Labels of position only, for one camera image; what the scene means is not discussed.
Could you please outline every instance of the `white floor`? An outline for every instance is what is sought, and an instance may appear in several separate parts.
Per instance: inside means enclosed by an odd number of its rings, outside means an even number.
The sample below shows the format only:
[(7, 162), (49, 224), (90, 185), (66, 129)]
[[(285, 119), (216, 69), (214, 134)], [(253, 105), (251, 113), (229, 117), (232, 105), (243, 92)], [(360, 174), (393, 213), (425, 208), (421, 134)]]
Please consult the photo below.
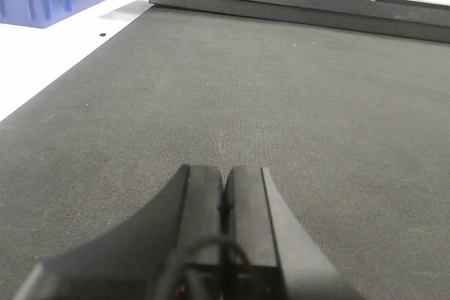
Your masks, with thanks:
[(0, 24), (0, 121), (150, 6), (106, 0), (46, 29)]

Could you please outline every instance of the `black cable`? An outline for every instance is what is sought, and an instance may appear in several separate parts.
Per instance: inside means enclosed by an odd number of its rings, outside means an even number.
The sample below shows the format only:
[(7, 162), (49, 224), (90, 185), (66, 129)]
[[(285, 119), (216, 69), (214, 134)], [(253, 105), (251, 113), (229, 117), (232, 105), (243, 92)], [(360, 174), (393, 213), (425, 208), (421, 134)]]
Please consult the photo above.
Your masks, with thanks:
[[(256, 270), (250, 263), (247, 254), (239, 246), (239, 244), (227, 236), (217, 236), (206, 238), (201, 240), (194, 245), (182, 248), (175, 252), (170, 258), (167, 267), (162, 274), (159, 285), (156, 290), (155, 300), (170, 300), (173, 299), (174, 290), (177, 284), (183, 279), (183, 277), (188, 273), (188, 269), (191, 267), (193, 258), (206, 247), (219, 246), (225, 247), (233, 251), (238, 258), (242, 261), (243, 267), (247, 271), (251, 280), (251, 299), (257, 300), (259, 296), (259, 291), (261, 289), (259, 284), (259, 279), (256, 274)], [(192, 280), (193, 286), (197, 287), (196, 280)]]

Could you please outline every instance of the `black metal frame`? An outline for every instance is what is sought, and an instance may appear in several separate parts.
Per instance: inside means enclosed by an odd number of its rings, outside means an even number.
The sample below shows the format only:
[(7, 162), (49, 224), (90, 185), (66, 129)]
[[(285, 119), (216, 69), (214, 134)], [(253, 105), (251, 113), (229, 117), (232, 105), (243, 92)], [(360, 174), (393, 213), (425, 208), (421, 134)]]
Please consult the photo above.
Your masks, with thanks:
[[(237, 244), (250, 268), (215, 246), (180, 259), (205, 238)], [(223, 189), (218, 168), (188, 165), (124, 223), (39, 264), (15, 300), (152, 300), (175, 262), (192, 268), (203, 299), (256, 299), (257, 291), (266, 300), (363, 300), (297, 222), (268, 169), (235, 167)], [(189, 280), (176, 279), (169, 293), (193, 291)]]
[(149, 0), (154, 4), (450, 43), (448, 6), (402, 0)]

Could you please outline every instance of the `gray carpet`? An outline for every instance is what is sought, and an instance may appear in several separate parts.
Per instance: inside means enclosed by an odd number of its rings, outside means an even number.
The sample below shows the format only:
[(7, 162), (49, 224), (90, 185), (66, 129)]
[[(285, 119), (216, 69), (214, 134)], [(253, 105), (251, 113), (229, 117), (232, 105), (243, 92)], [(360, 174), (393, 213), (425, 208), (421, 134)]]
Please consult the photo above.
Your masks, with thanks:
[(450, 294), (450, 46), (151, 9), (0, 123), (0, 299), (182, 163), (268, 166), (368, 299)]

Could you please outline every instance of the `dark gray mat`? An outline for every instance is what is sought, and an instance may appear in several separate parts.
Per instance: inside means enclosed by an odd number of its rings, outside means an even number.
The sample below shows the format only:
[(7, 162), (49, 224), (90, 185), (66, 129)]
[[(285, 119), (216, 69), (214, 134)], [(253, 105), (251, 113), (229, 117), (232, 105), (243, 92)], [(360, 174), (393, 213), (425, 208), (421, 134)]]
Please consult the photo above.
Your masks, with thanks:
[(268, 166), (369, 299), (450, 294), (450, 47), (168, 9), (0, 123), (0, 299), (182, 163)]

